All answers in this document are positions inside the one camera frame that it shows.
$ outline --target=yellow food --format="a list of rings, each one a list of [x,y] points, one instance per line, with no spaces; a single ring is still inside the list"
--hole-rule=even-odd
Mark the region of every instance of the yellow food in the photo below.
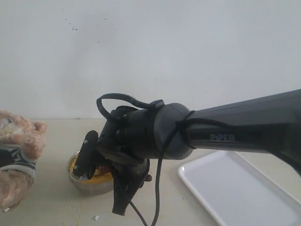
[[[69,173],[73,172],[73,168],[75,166],[75,162],[77,159],[77,155],[75,157],[73,157],[73,159],[70,161],[70,168],[69,168]],[[96,169],[94,176],[87,181],[79,181],[80,183],[83,184],[88,184],[88,185],[94,185],[94,184],[101,184],[101,183],[105,183],[105,182],[109,182],[113,180],[113,176],[111,173],[105,173],[103,175],[100,175],[100,170]]]

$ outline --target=metal bowl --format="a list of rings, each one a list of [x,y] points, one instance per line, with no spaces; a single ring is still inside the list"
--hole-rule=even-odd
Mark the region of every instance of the metal bowl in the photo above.
[[[72,160],[77,157],[79,154],[79,151],[77,151],[74,155],[71,156],[71,158],[68,161],[67,164],[67,173],[68,173],[68,178],[71,181],[71,183],[82,193],[85,194],[92,194],[92,195],[100,195],[100,194],[105,194],[114,189],[114,182],[113,180],[100,183],[100,184],[83,184],[80,181],[76,180],[72,174],[70,173],[70,165],[72,163]]]

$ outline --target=bowl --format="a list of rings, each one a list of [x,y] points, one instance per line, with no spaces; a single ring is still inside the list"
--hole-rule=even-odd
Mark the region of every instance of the bowl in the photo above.
[[[113,177],[111,176],[110,173],[107,173],[105,175],[111,179],[110,180],[105,179],[105,182],[100,182],[100,183],[92,183],[92,181],[86,181],[86,182],[79,181],[79,180],[76,180],[72,176],[72,172],[70,172],[71,165],[72,165],[73,161],[76,161],[78,154],[79,154],[79,151],[77,151],[74,155],[72,155],[67,164],[68,178],[71,181],[71,183],[78,190],[80,190],[82,193],[85,193],[85,194],[100,195],[100,194],[105,194],[105,193],[112,191],[114,189],[114,181],[113,181]]]

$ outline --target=stuffed toy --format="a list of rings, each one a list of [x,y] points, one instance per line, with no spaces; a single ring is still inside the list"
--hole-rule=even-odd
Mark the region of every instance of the stuffed toy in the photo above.
[[[44,122],[0,111],[0,211],[17,207],[30,190],[46,129]]]

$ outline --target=white tray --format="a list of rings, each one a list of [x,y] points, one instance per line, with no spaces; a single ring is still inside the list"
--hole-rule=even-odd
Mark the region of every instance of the white tray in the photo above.
[[[221,226],[301,226],[301,203],[236,152],[211,153],[178,173]]]

